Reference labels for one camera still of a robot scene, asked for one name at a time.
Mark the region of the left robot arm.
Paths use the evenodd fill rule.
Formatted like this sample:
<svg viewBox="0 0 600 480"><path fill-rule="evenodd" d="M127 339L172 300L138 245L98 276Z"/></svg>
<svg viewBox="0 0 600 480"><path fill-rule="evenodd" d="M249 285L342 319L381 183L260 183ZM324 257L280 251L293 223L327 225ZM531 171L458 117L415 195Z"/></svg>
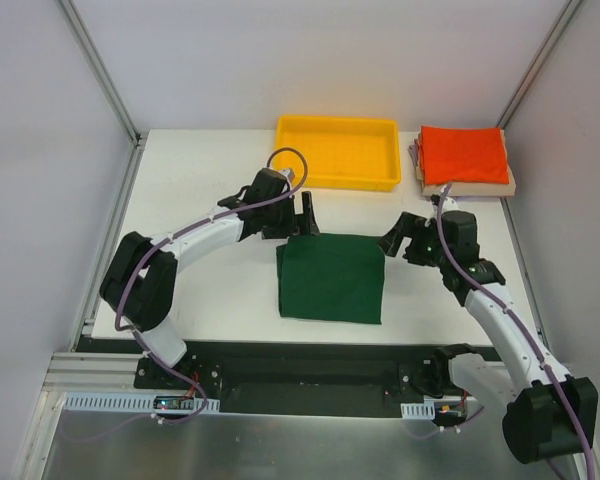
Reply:
<svg viewBox="0 0 600 480"><path fill-rule="evenodd" d="M99 295L114 311L116 328L126 321L142 348L154 356L156 375L168 388L184 387L192 369L171 312L178 274L215 250L255 234L265 239L317 235L310 192L301 193L301 203L302 211L296 212L292 196L275 203L229 196L209 215L173 233L152 238L132 231L122 238Z"/></svg>

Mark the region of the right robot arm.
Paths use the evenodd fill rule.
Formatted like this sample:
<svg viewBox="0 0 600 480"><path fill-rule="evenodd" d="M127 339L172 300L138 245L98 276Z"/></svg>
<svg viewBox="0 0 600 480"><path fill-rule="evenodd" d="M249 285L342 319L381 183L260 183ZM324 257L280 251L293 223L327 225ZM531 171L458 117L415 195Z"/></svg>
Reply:
<svg viewBox="0 0 600 480"><path fill-rule="evenodd" d="M575 377L529 330L498 267L480 255L476 217L447 211L437 218L404 212L379 241L388 257L434 267L491 341L506 372L498 373L477 349L453 344L435 349L411 385L440 398L463 390L498 412L506 445L522 464L583 454L587 476L595 475L593 442L598 391Z"/></svg>

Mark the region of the green t-shirt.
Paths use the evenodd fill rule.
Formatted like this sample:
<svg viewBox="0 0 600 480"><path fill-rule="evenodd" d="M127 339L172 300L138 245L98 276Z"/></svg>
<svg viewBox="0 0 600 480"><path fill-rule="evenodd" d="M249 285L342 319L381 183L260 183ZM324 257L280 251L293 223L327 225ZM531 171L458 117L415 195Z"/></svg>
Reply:
<svg viewBox="0 0 600 480"><path fill-rule="evenodd" d="M385 255L373 236L295 236L276 248L284 318L381 323Z"/></svg>

